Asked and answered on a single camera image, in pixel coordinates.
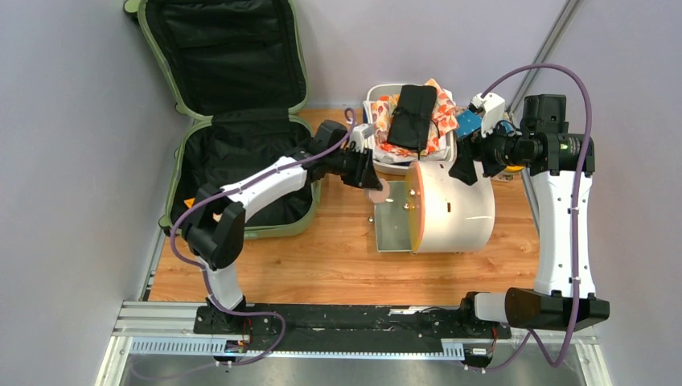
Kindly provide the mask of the pink round compact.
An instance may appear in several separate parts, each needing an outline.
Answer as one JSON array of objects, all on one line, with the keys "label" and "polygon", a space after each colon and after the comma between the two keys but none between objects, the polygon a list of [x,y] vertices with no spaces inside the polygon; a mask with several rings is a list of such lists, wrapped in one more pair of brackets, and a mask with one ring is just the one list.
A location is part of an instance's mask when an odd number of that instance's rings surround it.
[{"label": "pink round compact", "polygon": [[381,190],[365,189],[364,193],[371,203],[384,203],[390,197],[390,188],[383,187]]}]

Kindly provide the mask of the white plastic tub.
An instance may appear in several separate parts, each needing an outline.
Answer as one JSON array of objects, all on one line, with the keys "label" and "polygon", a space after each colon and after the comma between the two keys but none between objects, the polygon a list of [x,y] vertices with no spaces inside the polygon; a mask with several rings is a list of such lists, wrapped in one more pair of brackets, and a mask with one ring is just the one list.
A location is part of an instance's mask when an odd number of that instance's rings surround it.
[{"label": "white plastic tub", "polygon": [[[389,93],[399,93],[401,91],[403,84],[401,83],[388,83],[388,84],[378,84],[371,87],[365,100],[363,101],[363,120],[364,123],[368,125],[373,125],[375,119],[371,115],[371,104],[379,99],[383,95],[388,95]],[[454,161],[456,157],[456,133],[448,133],[441,137],[440,149],[435,155],[430,155],[425,157],[426,160],[434,161]],[[407,173],[409,163],[413,161],[413,158],[401,158],[398,162],[381,162],[378,159],[378,151],[376,150],[375,140],[373,135],[365,137],[366,147],[371,147],[374,152],[374,164],[375,169],[379,172],[388,175],[405,175]]]}]

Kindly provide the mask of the grey transparent drawer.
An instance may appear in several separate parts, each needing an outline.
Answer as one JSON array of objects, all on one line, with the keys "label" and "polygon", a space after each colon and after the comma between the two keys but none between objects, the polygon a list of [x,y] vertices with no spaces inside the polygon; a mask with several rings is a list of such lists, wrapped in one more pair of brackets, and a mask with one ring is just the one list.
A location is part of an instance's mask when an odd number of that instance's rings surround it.
[{"label": "grey transparent drawer", "polygon": [[410,253],[409,203],[405,182],[380,181],[383,187],[390,188],[390,197],[384,203],[372,203],[370,222],[375,229],[376,248],[379,253]]}]

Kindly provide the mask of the cream cylindrical container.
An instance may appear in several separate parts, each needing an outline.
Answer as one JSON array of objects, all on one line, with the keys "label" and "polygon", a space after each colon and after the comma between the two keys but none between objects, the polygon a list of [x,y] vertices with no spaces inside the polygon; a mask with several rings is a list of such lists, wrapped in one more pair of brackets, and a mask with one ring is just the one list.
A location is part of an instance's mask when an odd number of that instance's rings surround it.
[{"label": "cream cylindrical container", "polygon": [[453,162],[415,161],[405,176],[410,251],[472,253],[485,247],[495,224],[491,180],[475,162],[477,181],[449,176]]}]

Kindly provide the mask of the floral orange print cloth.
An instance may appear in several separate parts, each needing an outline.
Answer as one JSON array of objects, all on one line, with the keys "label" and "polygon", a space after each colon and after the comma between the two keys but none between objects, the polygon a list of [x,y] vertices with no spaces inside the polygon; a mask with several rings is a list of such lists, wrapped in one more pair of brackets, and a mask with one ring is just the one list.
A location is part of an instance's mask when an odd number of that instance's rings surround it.
[{"label": "floral orange print cloth", "polygon": [[[458,128],[456,120],[457,107],[452,98],[444,91],[444,89],[436,82],[435,79],[428,80],[423,85],[430,85],[437,89],[437,100],[432,112],[432,123],[430,125],[428,144],[425,150],[420,153],[414,152],[417,156],[422,154],[428,155],[435,152],[439,145],[439,138],[447,133],[455,133]],[[392,113],[397,106],[399,100],[399,93],[389,93],[388,95],[380,96],[379,99],[372,103],[371,115],[375,119],[374,129],[379,137],[378,142],[382,150],[393,153],[405,154],[408,150],[393,146],[387,143],[387,136],[389,127],[392,122]]]}]

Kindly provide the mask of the black pouch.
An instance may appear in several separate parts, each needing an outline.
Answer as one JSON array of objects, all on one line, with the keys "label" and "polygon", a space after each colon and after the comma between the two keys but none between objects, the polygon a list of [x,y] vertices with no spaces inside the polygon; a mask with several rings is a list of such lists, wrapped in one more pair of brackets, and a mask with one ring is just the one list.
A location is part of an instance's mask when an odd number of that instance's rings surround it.
[{"label": "black pouch", "polygon": [[436,100],[437,89],[433,86],[403,85],[392,113],[387,143],[417,153],[425,150]]}]

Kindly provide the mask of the green hard-shell suitcase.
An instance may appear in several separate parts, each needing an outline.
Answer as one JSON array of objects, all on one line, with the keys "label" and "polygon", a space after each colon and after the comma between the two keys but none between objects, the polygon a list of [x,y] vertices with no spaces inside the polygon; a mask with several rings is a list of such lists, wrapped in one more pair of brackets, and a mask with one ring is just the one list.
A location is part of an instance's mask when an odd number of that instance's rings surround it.
[{"label": "green hard-shell suitcase", "polygon": [[127,1],[175,99],[192,119],[175,151],[159,226],[169,233],[204,185],[236,183],[310,139],[292,1]]}]

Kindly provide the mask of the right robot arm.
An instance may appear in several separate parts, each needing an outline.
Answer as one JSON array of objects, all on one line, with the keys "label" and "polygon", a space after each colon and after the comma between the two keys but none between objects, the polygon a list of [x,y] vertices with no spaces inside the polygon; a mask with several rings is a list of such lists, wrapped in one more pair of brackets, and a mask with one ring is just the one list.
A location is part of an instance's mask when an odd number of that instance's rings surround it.
[{"label": "right robot arm", "polygon": [[533,330],[579,331],[610,317],[610,303],[596,296],[588,252],[586,211],[595,172],[594,144],[570,133],[563,95],[524,101],[521,126],[507,129],[505,101],[492,92],[472,98],[479,129],[458,139],[449,175],[468,186],[521,166],[530,175],[538,206],[540,259],[531,289],[469,292],[458,325],[470,337],[491,322]]}]

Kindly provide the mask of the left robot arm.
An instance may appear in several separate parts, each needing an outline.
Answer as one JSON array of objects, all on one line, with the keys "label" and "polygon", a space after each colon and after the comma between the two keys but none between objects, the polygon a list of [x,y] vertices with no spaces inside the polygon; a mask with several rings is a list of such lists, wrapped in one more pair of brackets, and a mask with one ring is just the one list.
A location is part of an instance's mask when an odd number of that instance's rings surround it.
[{"label": "left robot arm", "polygon": [[193,204],[175,221],[173,240],[180,235],[202,273],[207,301],[216,310],[214,321],[225,333],[240,331],[246,318],[271,316],[248,312],[236,272],[236,259],[244,247],[246,223],[276,200],[319,181],[338,175],[349,187],[367,191],[384,189],[373,165],[372,149],[364,145],[368,125],[345,126],[325,120],[314,136],[285,152],[272,165],[239,182],[201,187]]}]

